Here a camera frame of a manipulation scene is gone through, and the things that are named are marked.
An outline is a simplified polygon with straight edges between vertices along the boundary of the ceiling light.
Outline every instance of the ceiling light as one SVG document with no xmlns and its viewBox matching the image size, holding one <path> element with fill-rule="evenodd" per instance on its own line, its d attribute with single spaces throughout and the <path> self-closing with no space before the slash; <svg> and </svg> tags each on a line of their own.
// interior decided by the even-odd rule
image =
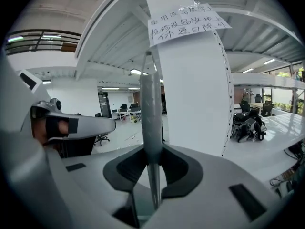
<svg viewBox="0 0 305 229">
<path fill-rule="evenodd" d="M 252 70 L 254 70 L 254 69 L 251 68 L 251 69 L 249 69 L 249 70 L 244 71 L 243 73 L 247 73 L 247 72 L 252 71 Z"/>
<path fill-rule="evenodd" d="M 61 38 L 60 35 L 43 35 L 42 37 L 47 37 L 47 38 Z"/>
<path fill-rule="evenodd" d="M 266 61 L 264 64 L 269 64 L 269 63 L 274 62 L 274 61 L 275 61 L 275 59 L 271 59 L 271 60 Z"/>
<path fill-rule="evenodd" d="M 42 83 L 45 85 L 45 84 L 51 84 L 51 80 L 47 80 L 47 81 L 42 81 Z"/>
<path fill-rule="evenodd" d="M 11 39 L 8 39 L 8 42 L 13 42 L 13 41 L 21 40 L 21 39 L 23 39 L 22 36 L 17 36 L 17 37 L 13 37 Z"/>
<path fill-rule="evenodd" d="M 119 88 L 116 88 L 116 87 L 103 87 L 102 90 L 119 90 Z"/>
<path fill-rule="evenodd" d="M 141 74 L 141 71 L 138 71 L 137 69 L 132 69 L 130 71 L 131 73 L 135 73 L 135 74 Z"/>
</svg>

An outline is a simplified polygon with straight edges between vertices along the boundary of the white ceiling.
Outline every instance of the white ceiling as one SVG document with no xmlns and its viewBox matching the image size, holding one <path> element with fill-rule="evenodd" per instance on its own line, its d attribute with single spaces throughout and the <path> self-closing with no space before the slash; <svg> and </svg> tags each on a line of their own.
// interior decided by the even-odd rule
<svg viewBox="0 0 305 229">
<path fill-rule="evenodd" d="M 104 0 L 33 0 L 13 30 L 39 27 L 82 33 L 102 1 Z M 120 6 L 113 6 L 109 10 L 109 13 L 118 14 L 116 22 L 112 23 L 106 19 L 112 18 L 110 15 L 105 16 L 105 19 L 96 25 L 95 30 L 91 31 L 91 37 L 83 47 L 88 52 L 81 77 L 93 77 L 101 86 L 128 87 L 139 84 L 139 77 L 130 75 L 128 71 L 133 68 L 141 69 L 144 52 L 149 48 L 147 27 L 141 21 L 147 20 L 150 14 L 146 0 L 126 1 L 129 2 L 122 2 Z M 298 35 L 289 15 L 275 0 L 196 1 L 209 3 L 214 8 L 246 10 L 264 15 Z M 218 13 L 232 26 L 232 29 L 218 30 L 218 33 L 228 53 L 233 72 L 242 72 L 249 68 L 255 68 L 253 72 L 263 72 L 284 65 L 282 62 L 273 62 L 264 66 L 263 63 L 270 58 L 260 55 L 262 53 L 290 61 L 298 59 L 304 53 L 304 49 L 296 45 L 292 37 L 288 37 L 276 26 L 250 16 L 225 11 Z M 156 65 L 160 70 L 159 57 L 156 52 L 155 55 Z M 37 69 L 36 73 L 44 78 L 74 77 L 75 70 L 65 70 L 67 69 L 48 69 L 39 72 Z M 144 71 L 151 73 L 153 70 L 153 63 L 148 59 Z"/>
</svg>

